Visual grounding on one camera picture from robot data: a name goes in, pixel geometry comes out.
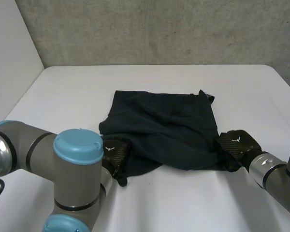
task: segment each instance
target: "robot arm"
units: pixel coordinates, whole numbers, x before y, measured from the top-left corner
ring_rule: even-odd
[[[55,206],[44,232],[92,230],[112,184],[102,157],[102,139],[92,131],[56,135],[17,121],[0,123],[0,176],[24,169],[54,182]]]
[[[231,130],[216,139],[216,148],[229,172],[245,167],[249,175],[290,212],[290,158],[286,163],[262,151],[244,130]]]
[[[248,156],[249,175],[290,212],[290,158],[285,163],[269,153]]]

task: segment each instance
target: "garment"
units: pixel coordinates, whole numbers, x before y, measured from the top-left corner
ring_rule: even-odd
[[[222,170],[214,149],[217,125],[207,95],[116,91],[103,139],[130,141],[127,176],[162,164],[182,170]]]

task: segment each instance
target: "light blue cap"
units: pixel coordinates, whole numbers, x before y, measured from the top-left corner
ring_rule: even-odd
[[[47,218],[43,232],[90,232],[80,220],[64,214],[54,214]]]
[[[13,120],[4,120],[0,122],[0,126],[6,122],[19,122],[19,121],[13,121]]]
[[[54,150],[67,162],[90,165],[102,159],[103,141],[91,130],[65,130],[55,138]]]

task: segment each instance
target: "white table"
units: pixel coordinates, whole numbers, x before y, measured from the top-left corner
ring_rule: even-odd
[[[215,96],[219,132],[244,129],[288,161],[290,87],[263,65],[53,67],[42,72],[7,119],[59,133],[98,131],[115,90]],[[0,232],[38,232],[53,209],[53,184],[25,171],[3,178]],[[290,232],[290,214],[236,173],[162,166],[112,186],[94,232]]]

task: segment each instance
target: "silver robot arm segment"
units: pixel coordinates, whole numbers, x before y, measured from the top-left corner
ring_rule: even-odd
[[[103,142],[93,131],[58,135],[17,121],[0,123],[0,176],[17,169],[54,182],[54,210],[44,232],[90,232],[112,176],[102,167]]]
[[[285,163],[272,154],[263,153],[247,167],[250,176],[290,212],[290,158]]]

